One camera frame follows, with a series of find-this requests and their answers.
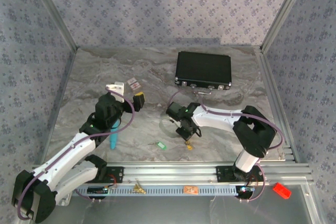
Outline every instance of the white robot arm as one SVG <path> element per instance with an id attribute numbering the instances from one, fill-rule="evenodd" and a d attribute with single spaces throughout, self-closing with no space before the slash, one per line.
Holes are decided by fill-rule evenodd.
<path id="1" fill-rule="evenodd" d="M 186 141 L 194 133 L 202 136 L 200 127 L 205 126 L 234 132 L 244 148 L 234 163 L 235 175 L 239 177 L 246 177 L 258 160 L 266 155 L 276 134 L 268 124 L 240 116 L 251 114 L 266 119 L 253 106 L 246 106 L 244 110 L 221 110 L 201 106 L 199 103 L 182 107 L 173 102 L 166 113 L 178 126 L 176 132 Z"/>
<path id="2" fill-rule="evenodd" d="M 121 82 L 107 85 L 106 90 L 109 92 L 99 98 L 95 112 L 61 151 L 32 172 L 24 170 L 16 177 L 12 205 L 18 208 L 20 219 L 42 222 L 65 195 L 105 176 L 106 162 L 95 155 L 86 156 L 111 134 L 124 112 L 139 111 L 144 104 L 143 93 L 135 95 L 132 104 L 125 102 Z M 83 158 L 85 161 L 76 165 Z"/>

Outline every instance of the red object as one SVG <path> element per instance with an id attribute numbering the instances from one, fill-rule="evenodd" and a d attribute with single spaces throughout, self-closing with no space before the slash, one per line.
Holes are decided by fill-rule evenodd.
<path id="1" fill-rule="evenodd" d="M 273 190 L 284 199 L 289 199 L 292 192 L 280 183 L 276 183 Z"/>

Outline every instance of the yellow small object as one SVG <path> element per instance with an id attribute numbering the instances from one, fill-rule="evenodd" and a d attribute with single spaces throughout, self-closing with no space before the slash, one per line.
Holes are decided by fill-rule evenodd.
<path id="1" fill-rule="evenodd" d="M 189 151 L 191 151 L 193 149 L 193 147 L 191 146 L 189 140 L 185 142 L 185 145 L 187 146 L 187 148 L 188 148 Z"/>
<path id="2" fill-rule="evenodd" d="M 139 181 L 136 179 L 136 184 L 133 188 L 133 191 L 139 194 L 146 194 L 146 191 L 142 188 Z"/>
<path id="3" fill-rule="evenodd" d="M 135 96 L 142 95 L 142 94 L 143 94 L 143 97 L 145 97 L 145 94 L 142 91 L 139 92 L 139 93 L 137 93 L 137 94 L 135 94 Z"/>

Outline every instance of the blue marker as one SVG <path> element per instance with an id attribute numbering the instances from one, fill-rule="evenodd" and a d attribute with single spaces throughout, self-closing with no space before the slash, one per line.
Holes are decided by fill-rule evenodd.
<path id="1" fill-rule="evenodd" d="M 111 132 L 117 131 L 119 124 L 120 124 L 120 121 L 118 119 L 114 123 L 114 125 L 112 126 Z M 110 147 L 111 147 L 111 150 L 115 149 L 115 145 L 117 144 L 117 139 L 118 139 L 118 134 L 117 133 L 110 135 Z"/>

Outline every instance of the gray marble table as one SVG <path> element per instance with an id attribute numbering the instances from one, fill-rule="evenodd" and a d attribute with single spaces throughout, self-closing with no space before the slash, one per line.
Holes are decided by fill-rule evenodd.
<path id="1" fill-rule="evenodd" d="M 108 162 L 126 161 L 234 161 L 242 147 L 234 133 L 213 128 L 202 129 L 202 137 L 191 138 L 190 151 L 184 140 L 175 133 L 176 126 L 168 121 L 164 111 L 170 96 L 178 90 L 174 84 L 177 53 L 179 51 L 226 54 L 232 59 L 232 87 L 228 91 L 214 91 L 204 97 L 208 106 L 221 109 L 243 109 L 256 106 L 273 121 L 264 83 L 253 47 L 199 48 L 112 48 L 79 49 L 66 87 L 56 126 L 49 144 L 47 159 L 55 155 L 78 132 L 88 115 L 94 111 L 98 97 L 105 93 L 105 85 L 125 83 L 125 95 L 133 92 L 127 80 L 135 77 L 145 93 L 144 108 L 135 115 L 133 123 L 118 135 L 116 149 L 110 149 L 107 138 L 95 151 Z M 174 101 L 188 105 L 195 101 L 190 88 L 177 95 Z M 130 119 L 122 117 L 122 125 Z M 155 142 L 166 145 L 162 150 Z M 276 136 L 274 144 L 279 142 Z M 283 159 L 282 148 L 270 151 L 268 160 Z"/>

